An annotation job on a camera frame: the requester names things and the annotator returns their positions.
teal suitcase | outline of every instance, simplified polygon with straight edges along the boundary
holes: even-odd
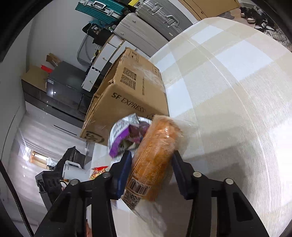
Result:
[[[129,13],[125,6],[114,0],[80,0],[75,10],[96,18],[95,23],[102,28],[117,25]]]

black cable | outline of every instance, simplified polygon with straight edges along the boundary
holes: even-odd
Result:
[[[14,188],[14,186],[13,186],[13,184],[12,184],[12,182],[11,182],[11,180],[10,180],[10,178],[9,178],[9,176],[8,176],[8,174],[7,174],[6,170],[5,170],[5,167],[2,164],[2,161],[1,160],[0,160],[0,173],[2,174],[4,180],[5,180],[7,186],[9,188],[9,190],[10,190],[10,192],[11,192],[14,200],[15,200],[15,203],[17,205],[17,208],[18,208],[18,210],[20,212],[20,215],[22,217],[22,220],[23,220],[23,222],[25,224],[25,227],[26,227],[28,233],[30,234],[31,237],[33,237],[34,236],[34,233],[32,231],[32,228],[30,227],[30,224],[29,224],[28,219],[27,219],[27,217],[25,215],[25,212],[23,210],[23,207],[21,205],[21,202],[19,200],[19,197],[18,197],[18,195],[16,193],[16,190],[15,190],[15,188]]]
[[[67,183],[64,180],[60,180],[60,182],[66,184],[66,186],[67,186]]]

silver suitcase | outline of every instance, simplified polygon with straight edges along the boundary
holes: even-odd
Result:
[[[168,0],[145,0],[135,13],[169,41],[192,25]]]
[[[121,20],[114,30],[115,34],[136,46],[149,57],[168,43],[157,30],[140,19],[135,13],[130,13]]]

snack package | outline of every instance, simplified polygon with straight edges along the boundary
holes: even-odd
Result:
[[[90,176],[89,180],[93,180],[95,179],[97,176],[101,175],[102,173],[106,172],[106,168],[108,166],[101,166],[101,167],[95,167],[95,168],[92,168],[93,170],[93,173],[92,175]]]
[[[150,124],[150,119],[136,114],[130,114],[117,121],[111,129],[108,140],[109,155],[115,158],[127,149],[137,148]]]
[[[155,115],[138,147],[126,185],[123,201],[133,209],[140,201],[155,201],[166,175],[181,130],[167,116]]]

metal screw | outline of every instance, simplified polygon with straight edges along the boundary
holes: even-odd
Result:
[[[200,172],[193,172],[193,176],[200,178],[202,176],[202,174]]]
[[[71,180],[71,182],[70,182],[71,185],[76,185],[76,184],[78,184],[78,183],[79,183],[79,180],[78,180],[78,179],[73,179],[73,180]]]
[[[104,178],[109,178],[109,177],[110,177],[110,172],[104,172],[104,173],[102,174],[102,176],[103,176]]]
[[[227,184],[233,184],[233,183],[234,183],[232,179],[226,179],[225,182],[226,182]]]

